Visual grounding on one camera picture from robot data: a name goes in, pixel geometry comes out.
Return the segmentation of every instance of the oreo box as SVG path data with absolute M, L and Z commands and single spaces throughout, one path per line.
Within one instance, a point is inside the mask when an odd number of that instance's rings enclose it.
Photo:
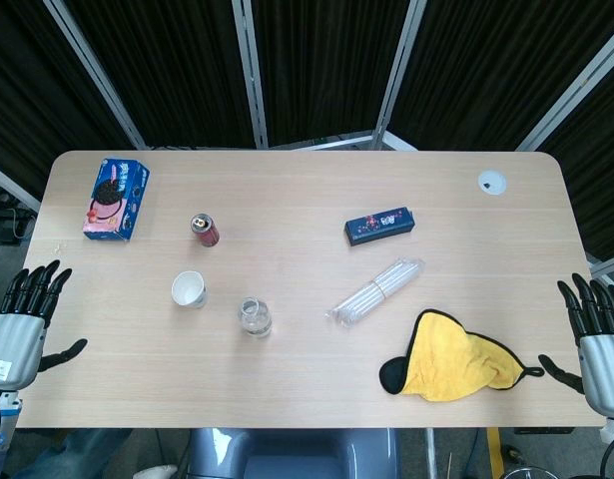
M 91 240 L 128 240 L 149 179 L 136 160 L 103 160 L 89 200 L 83 233 Z
M 414 226 L 413 213 L 407 207 L 402 207 L 350 220 L 346 222 L 344 230 L 350 245 L 355 246 L 363 242 L 408 233 Z

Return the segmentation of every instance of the person's leg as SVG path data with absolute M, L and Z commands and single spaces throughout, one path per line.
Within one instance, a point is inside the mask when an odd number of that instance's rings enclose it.
M 50 447 L 13 479 L 100 479 L 131 429 L 77 429 L 59 448 Z

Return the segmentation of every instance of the yellow cloth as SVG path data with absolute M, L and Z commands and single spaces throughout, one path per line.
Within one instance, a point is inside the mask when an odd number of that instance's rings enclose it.
M 526 374 L 541 376 L 544 371 L 524 367 L 505 346 L 466 332 L 455 318 L 428 309 L 417 318 L 407 356 L 388 361 L 379 376 L 391 394 L 453 401 L 484 386 L 511 388 Z

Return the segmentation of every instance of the soda can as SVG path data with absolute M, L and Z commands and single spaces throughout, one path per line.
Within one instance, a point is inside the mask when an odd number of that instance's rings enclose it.
M 191 231 L 196 234 L 203 246 L 213 246 L 220 239 L 214 220 L 204 213 L 191 218 Z

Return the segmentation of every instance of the paper cup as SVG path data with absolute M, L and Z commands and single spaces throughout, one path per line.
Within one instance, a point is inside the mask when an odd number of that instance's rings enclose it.
M 171 297 L 183 307 L 202 307 L 207 302 L 203 276 L 197 271 L 181 272 L 171 286 Z

